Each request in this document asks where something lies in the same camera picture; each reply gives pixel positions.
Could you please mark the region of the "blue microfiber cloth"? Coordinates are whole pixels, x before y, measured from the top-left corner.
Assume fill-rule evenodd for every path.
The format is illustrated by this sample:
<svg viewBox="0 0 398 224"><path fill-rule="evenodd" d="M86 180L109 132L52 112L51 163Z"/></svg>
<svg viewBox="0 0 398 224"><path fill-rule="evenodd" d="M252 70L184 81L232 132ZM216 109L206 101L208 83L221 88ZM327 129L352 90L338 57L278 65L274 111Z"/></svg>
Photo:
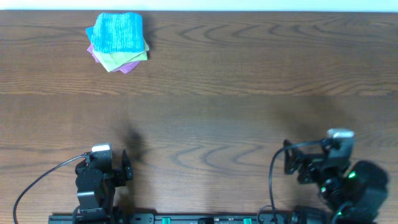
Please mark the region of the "blue microfiber cloth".
<svg viewBox="0 0 398 224"><path fill-rule="evenodd" d="M142 16L134 12L103 12L86 34L94 49L104 54L144 50Z"/></svg>

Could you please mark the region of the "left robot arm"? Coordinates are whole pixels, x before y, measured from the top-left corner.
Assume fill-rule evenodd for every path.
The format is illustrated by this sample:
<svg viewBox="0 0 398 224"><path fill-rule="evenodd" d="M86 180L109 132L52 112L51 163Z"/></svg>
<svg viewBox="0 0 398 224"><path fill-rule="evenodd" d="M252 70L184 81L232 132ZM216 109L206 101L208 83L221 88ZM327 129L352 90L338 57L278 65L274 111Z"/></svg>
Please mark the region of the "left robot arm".
<svg viewBox="0 0 398 224"><path fill-rule="evenodd" d="M114 195L117 187L133 179L130 158L123 151L121 167L114 169L110 150L86 152L83 157L75 167L79 206L72 213L72 222L117 223Z"/></svg>

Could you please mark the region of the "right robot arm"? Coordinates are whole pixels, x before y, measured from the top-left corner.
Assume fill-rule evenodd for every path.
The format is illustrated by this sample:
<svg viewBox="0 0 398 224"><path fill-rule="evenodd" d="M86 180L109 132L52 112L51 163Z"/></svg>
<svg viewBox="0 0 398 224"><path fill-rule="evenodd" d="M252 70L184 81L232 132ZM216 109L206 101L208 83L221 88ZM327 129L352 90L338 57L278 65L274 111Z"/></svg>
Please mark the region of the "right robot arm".
<svg viewBox="0 0 398 224"><path fill-rule="evenodd" d="M314 142L322 152L305 154L300 149L311 145L283 143L287 175L298 173L300 184L317 184L319 196L330 213L301 208L291 216L292 223L374 223L379 208L388 196L387 172L375 163L350 162L353 138L325 138Z"/></svg>

